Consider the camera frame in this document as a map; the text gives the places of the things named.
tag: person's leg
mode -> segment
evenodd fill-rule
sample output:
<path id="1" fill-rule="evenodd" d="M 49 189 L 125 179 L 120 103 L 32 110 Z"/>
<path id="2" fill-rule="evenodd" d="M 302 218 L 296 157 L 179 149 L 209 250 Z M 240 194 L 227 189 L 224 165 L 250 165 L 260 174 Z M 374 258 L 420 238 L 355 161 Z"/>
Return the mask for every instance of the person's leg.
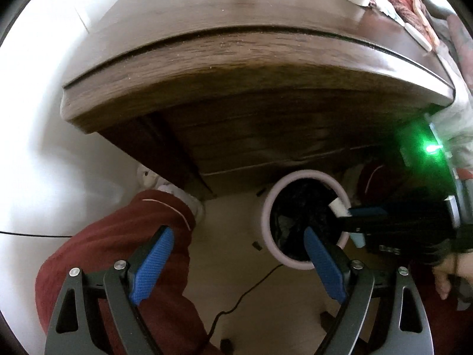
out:
<path id="1" fill-rule="evenodd" d="M 68 271 L 80 267 L 85 273 L 108 269 L 127 259 L 147 242 L 161 225 L 174 232 L 173 251 L 153 289 L 139 310 L 165 355 L 193 354 L 205 340 L 206 331 L 194 305 L 182 296 L 189 271 L 188 246 L 195 219 L 189 207 L 170 193 L 146 190 L 132 202 L 93 223 L 67 241 L 42 265 L 36 278 L 36 308 L 47 332 L 56 298 Z M 115 354 L 123 354 L 113 320 L 101 304 L 103 320 Z M 208 345 L 203 354 L 221 354 Z"/>

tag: black cable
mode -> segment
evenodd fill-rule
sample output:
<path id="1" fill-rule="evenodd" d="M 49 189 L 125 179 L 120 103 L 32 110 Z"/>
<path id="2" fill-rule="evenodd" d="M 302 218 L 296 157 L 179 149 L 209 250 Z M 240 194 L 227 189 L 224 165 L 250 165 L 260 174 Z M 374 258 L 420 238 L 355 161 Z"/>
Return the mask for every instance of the black cable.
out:
<path id="1" fill-rule="evenodd" d="M 68 235 L 34 235 L 34 234 L 29 234 L 29 233 L 17 233 L 17 232 L 6 232 L 6 231 L 0 231 L 0 234 L 14 235 L 14 236 L 28 236 L 31 238 L 71 238 L 72 237 Z"/>
<path id="2" fill-rule="evenodd" d="M 228 314 L 231 314 L 233 311 L 235 311 L 238 307 L 238 305 L 241 303 L 241 301 L 243 300 L 243 298 L 245 296 L 247 296 L 251 291 L 253 291 L 256 287 L 258 287 L 262 282 L 264 282 L 267 278 L 270 277 L 270 275 L 276 271 L 279 267 L 282 267 L 283 264 L 279 264 L 279 265 L 276 265 L 275 268 L 273 268 L 271 271 L 268 272 L 268 274 L 263 277 L 263 279 L 261 279 L 258 283 L 256 283 L 253 287 L 251 287 L 248 291 L 246 291 L 245 293 L 243 293 L 243 295 L 240 296 L 240 298 L 238 299 L 237 303 L 235 304 L 235 307 L 233 307 L 230 311 L 220 311 L 215 319 L 213 320 L 213 323 L 212 323 L 212 327 L 209 331 L 209 334 L 207 335 L 207 337 L 205 338 L 204 342 L 199 346 L 197 347 L 197 350 L 195 351 L 195 355 L 199 355 L 203 350 L 204 348 L 207 346 L 207 344 L 209 344 L 210 342 L 210 339 L 212 338 L 214 332 L 215 332 L 215 328 L 217 327 L 217 323 L 218 323 L 218 319 L 220 318 L 220 316 L 222 315 L 228 315 Z"/>

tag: blue plastic piece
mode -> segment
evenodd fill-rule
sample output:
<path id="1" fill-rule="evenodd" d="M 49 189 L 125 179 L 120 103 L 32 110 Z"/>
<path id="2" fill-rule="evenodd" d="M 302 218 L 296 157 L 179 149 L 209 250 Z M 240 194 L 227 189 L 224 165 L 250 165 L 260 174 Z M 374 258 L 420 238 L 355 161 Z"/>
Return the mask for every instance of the blue plastic piece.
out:
<path id="1" fill-rule="evenodd" d="M 174 247 L 174 233 L 166 228 L 135 274 L 129 299 L 134 305 L 148 298 Z"/>
<path id="2" fill-rule="evenodd" d="M 365 235 L 362 233 L 352 232 L 350 238 L 355 243 L 356 248 L 363 248 L 366 245 Z"/>
<path id="3" fill-rule="evenodd" d="M 344 278 L 330 254 L 310 227 L 304 231 L 304 247 L 322 280 L 327 294 L 342 304 L 347 297 Z"/>

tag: wooden table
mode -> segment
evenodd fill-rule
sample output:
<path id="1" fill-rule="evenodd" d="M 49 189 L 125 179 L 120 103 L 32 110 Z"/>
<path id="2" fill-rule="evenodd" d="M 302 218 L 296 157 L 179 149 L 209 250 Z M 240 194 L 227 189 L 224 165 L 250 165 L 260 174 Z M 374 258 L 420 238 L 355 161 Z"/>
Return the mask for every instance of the wooden table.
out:
<path id="1" fill-rule="evenodd" d="M 119 0 L 63 87 L 66 121 L 217 194 L 349 160 L 453 98 L 434 53 L 347 0 Z"/>

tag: black garbage bag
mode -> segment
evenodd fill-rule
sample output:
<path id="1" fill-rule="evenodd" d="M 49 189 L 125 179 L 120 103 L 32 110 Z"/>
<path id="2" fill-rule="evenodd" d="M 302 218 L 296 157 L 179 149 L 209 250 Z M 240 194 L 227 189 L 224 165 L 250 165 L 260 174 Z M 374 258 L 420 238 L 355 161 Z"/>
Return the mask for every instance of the black garbage bag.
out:
<path id="1" fill-rule="evenodd" d="M 328 206 L 336 198 L 334 190 L 311 178 L 296 180 L 283 188 L 271 208 L 270 229 L 284 255 L 310 261 L 304 248 L 304 231 L 309 226 L 320 238 L 337 243 L 341 229 Z"/>

